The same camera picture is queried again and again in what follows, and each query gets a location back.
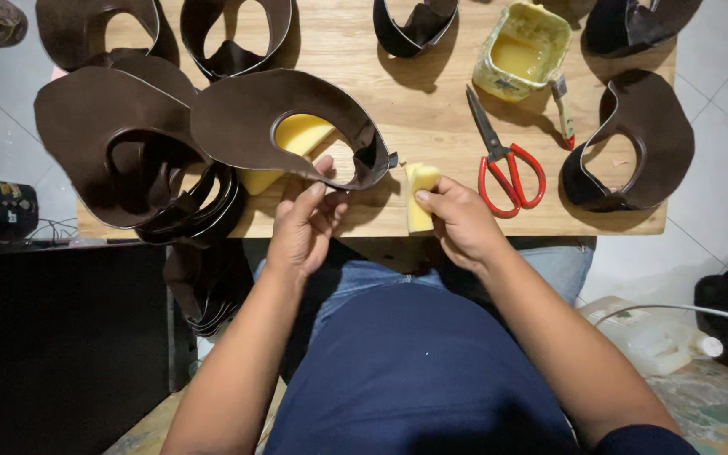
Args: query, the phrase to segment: scissors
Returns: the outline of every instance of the scissors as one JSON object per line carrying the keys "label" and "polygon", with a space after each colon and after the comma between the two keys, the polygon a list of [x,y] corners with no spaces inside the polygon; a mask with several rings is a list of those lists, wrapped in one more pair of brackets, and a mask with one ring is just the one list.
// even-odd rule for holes
{"label": "scissors", "polygon": [[[483,156],[479,163],[478,184],[479,195],[482,197],[482,200],[488,205],[488,208],[495,216],[502,219],[513,218],[522,207],[525,209],[531,209],[537,206],[538,203],[541,202],[543,192],[547,189],[547,178],[544,176],[543,169],[538,163],[538,160],[533,158],[533,156],[527,153],[526,150],[515,144],[511,144],[510,147],[503,147],[499,141],[496,131],[494,131],[490,125],[487,114],[484,113],[484,109],[482,108],[482,104],[479,102],[479,98],[476,97],[476,93],[474,93],[471,87],[467,84],[465,85],[465,95],[468,97],[468,104],[471,106],[471,114],[473,114],[473,119],[476,121],[476,128],[479,129],[479,134],[482,135],[484,145],[488,148],[488,155]],[[527,201],[527,199],[524,198],[524,190],[521,187],[521,179],[519,179],[519,169],[516,167],[516,155],[518,155],[525,163],[529,164],[538,176],[538,193],[531,201]],[[511,171],[512,184],[507,181],[507,178],[501,173],[501,170],[499,170],[499,167],[496,165],[496,162],[504,157],[507,158],[507,167],[510,168]],[[493,177],[495,177],[499,182],[501,188],[505,191],[505,193],[507,193],[507,196],[510,197],[511,202],[513,202],[513,210],[503,211],[490,202],[488,193],[484,189],[485,169],[490,169],[490,173],[493,174]]]}

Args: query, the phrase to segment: yellow sponge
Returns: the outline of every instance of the yellow sponge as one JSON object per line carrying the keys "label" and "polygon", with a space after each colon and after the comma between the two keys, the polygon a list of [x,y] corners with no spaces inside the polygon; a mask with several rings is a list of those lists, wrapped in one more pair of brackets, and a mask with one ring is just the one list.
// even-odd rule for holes
{"label": "yellow sponge", "polygon": [[[328,121],[310,114],[294,114],[280,122],[274,131],[274,141],[283,149],[305,156],[336,129]],[[265,191],[283,174],[281,171],[248,171],[238,169],[240,182],[250,195]]]}
{"label": "yellow sponge", "polygon": [[434,229],[431,214],[420,208],[415,201],[414,193],[418,190],[431,190],[440,178],[440,170],[434,166],[425,166],[423,163],[408,164],[405,170],[409,179],[409,193],[406,195],[409,232],[431,231]]}

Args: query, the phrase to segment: white tiled floor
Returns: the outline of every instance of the white tiled floor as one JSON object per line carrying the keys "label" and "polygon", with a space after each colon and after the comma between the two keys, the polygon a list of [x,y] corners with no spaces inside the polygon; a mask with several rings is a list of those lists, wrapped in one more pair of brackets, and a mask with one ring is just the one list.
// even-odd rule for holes
{"label": "white tiled floor", "polygon": [[[74,218],[75,193],[35,132],[32,101],[52,71],[35,0],[12,1],[31,23],[22,44],[0,50],[0,180],[35,185],[43,218]],[[670,200],[663,235],[598,239],[586,302],[616,294],[688,304],[699,278],[728,265],[728,0],[704,0],[678,48],[675,91],[696,131],[696,158]]]}

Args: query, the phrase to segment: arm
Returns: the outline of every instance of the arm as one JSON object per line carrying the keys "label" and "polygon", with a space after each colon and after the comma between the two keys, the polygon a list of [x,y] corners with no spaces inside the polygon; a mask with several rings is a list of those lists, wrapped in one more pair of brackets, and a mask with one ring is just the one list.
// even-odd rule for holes
{"label": "arm", "polygon": [[[332,159],[319,160],[326,173]],[[162,453],[253,453],[308,276],[324,261],[346,195],[291,177],[266,264],[187,388]]]}
{"label": "arm", "polygon": [[443,250],[479,277],[590,447],[635,423],[679,433],[632,364],[515,251],[476,192],[441,177],[433,192],[415,198],[434,213]]}

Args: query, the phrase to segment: white bottle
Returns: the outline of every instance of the white bottle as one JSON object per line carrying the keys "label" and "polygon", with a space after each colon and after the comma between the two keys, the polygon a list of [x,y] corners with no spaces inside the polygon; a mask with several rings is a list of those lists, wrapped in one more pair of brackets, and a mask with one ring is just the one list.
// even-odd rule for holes
{"label": "white bottle", "polygon": [[[630,300],[612,295],[578,311],[594,325],[605,315],[634,305]],[[689,364],[695,354],[717,357],[723,353],[723,345],[715,337],[688,326],[681,319],[649,310],[628,310],[597,326],[642,376],[668,375]]]}

